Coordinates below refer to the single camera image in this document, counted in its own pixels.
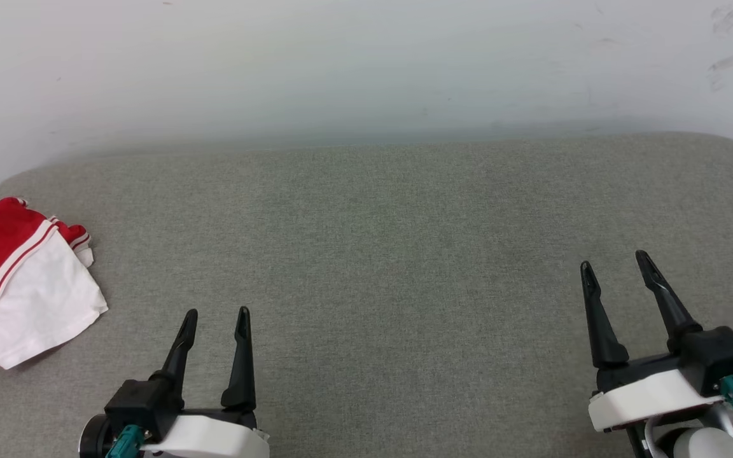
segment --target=gray fabric surface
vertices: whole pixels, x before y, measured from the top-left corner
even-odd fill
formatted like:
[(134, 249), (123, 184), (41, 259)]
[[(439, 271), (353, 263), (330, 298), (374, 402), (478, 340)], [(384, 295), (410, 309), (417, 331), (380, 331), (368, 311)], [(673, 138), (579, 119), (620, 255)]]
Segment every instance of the gray fabric surface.
[(130, 157), (18, 175), (85, 225), (110, 306), (0, 369), (0, 456), (74, 456), (200, 311), (187, 406), (216, 406), (253, 314), (272, 456), (631, 456), (598, 434), (578, 265), (631, 356), (664, 351), (634, 250), (733, 327), (733, 142), (700, 134)]

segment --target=red and white cloth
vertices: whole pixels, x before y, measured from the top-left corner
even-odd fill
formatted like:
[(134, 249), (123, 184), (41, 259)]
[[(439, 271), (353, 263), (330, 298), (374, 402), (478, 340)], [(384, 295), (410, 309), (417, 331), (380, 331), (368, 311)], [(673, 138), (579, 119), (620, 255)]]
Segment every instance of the red and white cloth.
[(89, 327), (107, 303), (83, 226), (0, 200), (0, 366), (12, 368)]

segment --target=white backdrop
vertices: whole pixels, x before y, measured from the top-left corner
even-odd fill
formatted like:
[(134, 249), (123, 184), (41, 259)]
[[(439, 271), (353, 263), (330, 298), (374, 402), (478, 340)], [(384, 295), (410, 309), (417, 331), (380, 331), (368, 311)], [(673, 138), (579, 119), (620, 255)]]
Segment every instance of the white backdrop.
[(0, 0), (0, 182), (84, 155), (694, 130), (733, 0)]

